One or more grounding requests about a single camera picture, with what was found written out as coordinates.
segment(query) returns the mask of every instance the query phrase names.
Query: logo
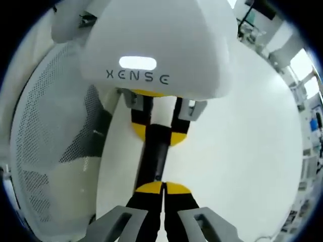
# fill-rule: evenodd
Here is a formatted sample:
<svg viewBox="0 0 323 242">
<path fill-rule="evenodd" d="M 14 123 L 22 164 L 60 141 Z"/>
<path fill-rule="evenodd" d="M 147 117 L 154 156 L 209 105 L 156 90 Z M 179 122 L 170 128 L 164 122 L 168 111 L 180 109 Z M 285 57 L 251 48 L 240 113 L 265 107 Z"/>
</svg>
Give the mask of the logo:
<svg viewBox="0 0 323 242">
<path fill-rule="evenodd" d="M 169 75 L 161 75 L 161 76 L 159 76 L 157 81 L 159 81 L 160 83 L 162 83 L 164 85 L 168 85 L 168 78 L 169 77 L 170 77 Z M 130 79 L 130 80 L 134 80 L 134 81 L 138 81 L 139 79 L 140 80 L 143 79 L 146 82 L 153 82 L 154 81 L 153 72 L 145 72 L 145 71 L 107 70 L 106 71 L 106 78 L 107 79 L 120 79 L 120 80 Z"/>
</svg>

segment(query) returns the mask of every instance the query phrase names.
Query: mesh backrest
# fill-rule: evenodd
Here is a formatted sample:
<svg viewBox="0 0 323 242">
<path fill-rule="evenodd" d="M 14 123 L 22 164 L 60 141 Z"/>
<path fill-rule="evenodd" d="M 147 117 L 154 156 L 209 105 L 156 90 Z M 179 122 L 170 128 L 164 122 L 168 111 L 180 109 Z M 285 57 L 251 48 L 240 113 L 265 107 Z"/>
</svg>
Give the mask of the mesh backrest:
<svg viewBox="0 0 323 242">
<path fill-rule="evenodd" d="M 99 159 L 86 156 L 101 109 L 96 88 L 80 76 L 74 43 L 48 53 L 19 99 L 10 141 L 13 183 L 43 241 L 85 233 L 95 213 Z"/>
</svg>

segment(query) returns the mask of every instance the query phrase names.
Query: white plastic cover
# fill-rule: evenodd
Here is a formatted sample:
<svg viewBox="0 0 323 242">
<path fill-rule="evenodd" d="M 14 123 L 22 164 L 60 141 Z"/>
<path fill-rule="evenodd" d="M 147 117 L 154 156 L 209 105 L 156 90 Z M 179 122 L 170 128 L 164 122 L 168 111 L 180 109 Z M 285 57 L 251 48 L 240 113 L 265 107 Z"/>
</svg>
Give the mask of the white plastic cover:
<svg viewBox="0 0 323 242">
<path fill-rule="evenodd" d="M 56 45 L 30 77 L 15 112 L 12 178 L 18 203 L 42 241 L 85 234 L 95 213 L 100 158 L 84 157 L 102 108 L 81 78 L 78 48 Z"/>
<path fill-rule="evenodd" d="M 82 76 L 193 100 L 221 97 L 229 89 L 236 35 L 226 0 L 112 0 L 88 37 Z M 122 68 L 124 56 L 150 57 L 157 65 Z"/>
</svg>

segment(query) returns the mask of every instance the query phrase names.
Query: white table surface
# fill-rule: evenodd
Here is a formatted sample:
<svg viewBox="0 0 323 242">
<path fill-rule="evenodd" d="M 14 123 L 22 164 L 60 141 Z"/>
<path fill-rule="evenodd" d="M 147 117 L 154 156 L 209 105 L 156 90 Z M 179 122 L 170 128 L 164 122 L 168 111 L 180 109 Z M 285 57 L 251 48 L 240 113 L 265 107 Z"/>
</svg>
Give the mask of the white table surface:
<svg viewBox="0 0 323 242">
<path fill-rule="evenodd" d="M 261 57 L 237 43 L 232 70 L 230 94 L 210 100 L 188 138 L 169 149 L 163 181 L 187 186 L 200 207 L 211 208 L 252 242 L 277 232 L 293 204 L 301 128 L 291 91 Z M 97 217 L 130 199 L 142 145 L 121 98 L 100 165 Z M 166 234 L 157 241 L 167 241 Z"/>
</svg>

